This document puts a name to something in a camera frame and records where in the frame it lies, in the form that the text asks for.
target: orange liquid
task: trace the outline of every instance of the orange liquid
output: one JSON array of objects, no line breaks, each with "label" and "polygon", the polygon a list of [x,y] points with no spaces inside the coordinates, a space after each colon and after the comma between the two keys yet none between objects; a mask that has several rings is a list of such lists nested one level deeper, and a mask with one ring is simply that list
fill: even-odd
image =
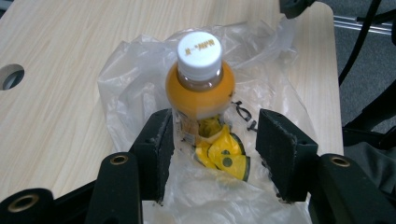
[{"label": "orange liquid", "polygon": [[166,79],[166,93],[172,107],[189,119],[207,119],[221,114],[230,105],[235,88],[233,71],[226,62],[222,62],[222,72],[222,79],[214,88],[192,91],[178,81],[175,63]]}]

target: light wood tabletop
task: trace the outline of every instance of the light wood tabletop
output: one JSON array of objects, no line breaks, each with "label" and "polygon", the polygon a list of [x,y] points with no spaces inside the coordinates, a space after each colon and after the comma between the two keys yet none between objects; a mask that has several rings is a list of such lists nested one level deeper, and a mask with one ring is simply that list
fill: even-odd
[{"label": "light wood tabletop", "polygon": [[[22,189],[55,198],[94,180],[113,146],[97,87],[107,58],[141,34],[263,20],[276,28],[277,0],[15,1],[0,20],[0,83],[20,65],[19,85],[0,91],[0,201]],[[319,154],[343,154],[331,9],[297,19],[299,56],[289,77],[306,106]]]}]

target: orange juice bottle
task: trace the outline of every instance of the orange juice bottle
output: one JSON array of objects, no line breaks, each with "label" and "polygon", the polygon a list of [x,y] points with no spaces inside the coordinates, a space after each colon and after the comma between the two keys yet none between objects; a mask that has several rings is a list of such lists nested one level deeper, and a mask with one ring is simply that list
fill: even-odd
[{"label": "orange juice bottle", "polygon": [[177,134],[194,146],[215,140],[234,87],[233,71],[221,59],[220,42],[205,32],[184,36],[177,46],[177,62],[166,79]]}]

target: plastic bag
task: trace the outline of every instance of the plastic bag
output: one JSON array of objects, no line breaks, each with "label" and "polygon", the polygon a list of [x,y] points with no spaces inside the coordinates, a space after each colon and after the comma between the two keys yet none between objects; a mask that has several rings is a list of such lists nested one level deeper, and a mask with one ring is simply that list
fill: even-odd
[{"label": "plastic bag", "polygon": [[223,47],[223,60],[235,73],[235,104],[226,110],[224,119],[250,157],[247,182],[205,168],[194,158],[193,150],[175,138],[163,206],[144,202],[145,223],[310,222],[306,203],[278,201],[268,170],[255,150],[256,133],[252,131],[260,108],[266,108],[285,115],[316,138],[285,73],[296,57],[291,48],[294,23],[283,20],[276,32],[262,21],[209,26],[178,32],[163,42],[141,35],[131,43],[120,43],[107,60],[98,85],[115,151],[129,150],[149,116],[170,107],[164,83],[177,59],[178,40],[187,32],[206,31],[216,36]]}]

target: white bottle cap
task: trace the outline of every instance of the white bottle cap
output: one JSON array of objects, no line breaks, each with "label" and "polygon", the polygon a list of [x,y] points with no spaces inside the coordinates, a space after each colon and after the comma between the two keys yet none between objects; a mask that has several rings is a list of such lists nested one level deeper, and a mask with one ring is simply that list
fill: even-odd
[{"label": "white bottle cap", "polygon": [[177,69],[193,81],[215,77],[221,69],[220,42],[205,32],[184,36],[177,46]]}]

